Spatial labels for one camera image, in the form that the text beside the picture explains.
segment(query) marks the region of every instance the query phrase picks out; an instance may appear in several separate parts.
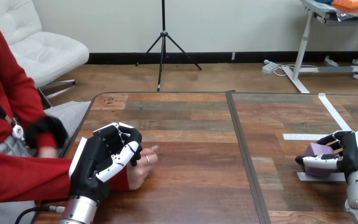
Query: gray pants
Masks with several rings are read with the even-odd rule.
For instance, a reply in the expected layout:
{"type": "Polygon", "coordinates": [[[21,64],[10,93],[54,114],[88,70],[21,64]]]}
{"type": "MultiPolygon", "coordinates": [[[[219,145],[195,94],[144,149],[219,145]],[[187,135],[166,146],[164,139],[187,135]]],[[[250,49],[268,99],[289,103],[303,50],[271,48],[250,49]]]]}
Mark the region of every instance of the gray pants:
{"type": "MultiPolygon", "coordinates": [[[[68,136],[72,136],[79,127],[89,105],[90,102],[72,101],[47,109],[45,112],[60,119],[68,132],[68,136]]],[[[15,140],[12,136],[0,143],[0,152],[22,157],[30,157],[35,154],[35,150],[27,150],[21,141],[15,140]]],[[[34,201],[0,203],[0,224],[13,224],[20,213],[34,206],[34,201]]],[[[33,216],[34,212],[28,213],[21,219],[20,224],[31,223],[33,216]]]]}

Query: wooden table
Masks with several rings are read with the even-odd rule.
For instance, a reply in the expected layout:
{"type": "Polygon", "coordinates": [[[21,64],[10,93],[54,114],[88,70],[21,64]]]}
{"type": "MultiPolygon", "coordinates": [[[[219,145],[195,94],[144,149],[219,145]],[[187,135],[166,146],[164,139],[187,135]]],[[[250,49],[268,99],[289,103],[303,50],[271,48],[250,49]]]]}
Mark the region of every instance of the wooden table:
{"type": "MultiPolygon", "coordinates": [[[[358,130],[358,96],[327,98],[358,130]]],[[[95,224],[352,223],[343,213],[344,182],[297,177],[294,157],[312,141],[282,137],[340,129],[316,95],[104,93],[66,157],[81,137],[118,121],[140,130],[143,147],[160,145],[158,166],[140,190],[111,192],[95,224]]],[[[59,219],[41,213],[35,223],[59,219]]]]}

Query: black cable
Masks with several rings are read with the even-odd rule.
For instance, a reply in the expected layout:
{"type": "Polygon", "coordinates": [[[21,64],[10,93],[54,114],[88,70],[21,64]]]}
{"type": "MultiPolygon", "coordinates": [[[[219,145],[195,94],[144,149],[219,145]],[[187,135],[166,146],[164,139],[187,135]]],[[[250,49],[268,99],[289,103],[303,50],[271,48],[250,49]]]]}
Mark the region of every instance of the black cable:
{"type": "Polygon", "coordinates": [[[16,222],[14,224],[19,224],[20,223],[20,220],[21,218],[27,214],[27,213],[30,213],[32,211],[50,211],[50,206],[45,206],[45,207],[33,207],[33,208],[30,208],[30,209],[27,209],[25,211],[23,211],[16,219],[16,222]]]}

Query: red sweater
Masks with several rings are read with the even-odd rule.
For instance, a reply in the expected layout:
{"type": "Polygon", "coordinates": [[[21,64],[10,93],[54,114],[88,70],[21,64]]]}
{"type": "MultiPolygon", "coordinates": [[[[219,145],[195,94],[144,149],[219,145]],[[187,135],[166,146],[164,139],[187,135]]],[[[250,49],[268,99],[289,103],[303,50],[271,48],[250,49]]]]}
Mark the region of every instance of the red sweater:
{"type": "MultiPolygon", "coordinates": [[[[0,105],[13,118],[15,113],[26,130],[46,116],[41,98],[14,58],[0,32],[0,105]]],[[[12,133],[9,123],[0,117],[0,143],[12,133]]],[[[52,134],[39,134],[37,147],[57,144],[52,134]]],[[[51,200],[68,197],[71,160],[24,158],[0,153],[0,202],[51,200]]],[[[112,179],[112,189],[128,190],[126,169],[112,179]]]]}

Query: woman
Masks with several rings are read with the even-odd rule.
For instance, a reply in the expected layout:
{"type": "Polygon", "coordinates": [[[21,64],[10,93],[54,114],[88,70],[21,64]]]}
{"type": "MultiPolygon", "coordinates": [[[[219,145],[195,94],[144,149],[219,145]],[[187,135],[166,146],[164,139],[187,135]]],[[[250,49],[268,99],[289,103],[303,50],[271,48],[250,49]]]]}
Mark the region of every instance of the woman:
{"type": "MultiPolygon", "coordinates": [[[[71,160],[57,158],[66,132],[59,120],[46,116],[33,80],[17,64],[1,32],[0,108],[7,115],[5,119],[0,113],[0,223],[6,224],[13,223],[24,209],[33,207],[33,200],[67,198],[71,160]],[[39,158],[30,157],[23,143],[12,136],[13,114],[39,158]]],[[[157,162],[156,149],[144,149],[138,166],[124,168],[114,176],[112,190],[138,189],[157,162]]],[[[22,223],[29,223],[30,217],[24,217],[22,223]]]]}

